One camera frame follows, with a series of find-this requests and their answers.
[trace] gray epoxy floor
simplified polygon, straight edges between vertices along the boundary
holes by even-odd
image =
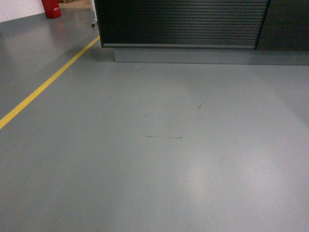
[[[0,24],[1,116],[89,22]],[[0,130],[0,231],[304,232],[308,161],[308,66],[115,63],[97,42]]]

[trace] dark panel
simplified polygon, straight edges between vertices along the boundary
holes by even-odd
[[[309,51],[309,0],[271,0],[257,49]]]
[[[255,48],[268,0],[96,0],[103,44]]]

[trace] fire extinguisher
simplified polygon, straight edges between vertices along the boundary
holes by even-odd
[[[58,0],[42,0],[47,18],[57,18],[61,16]]]

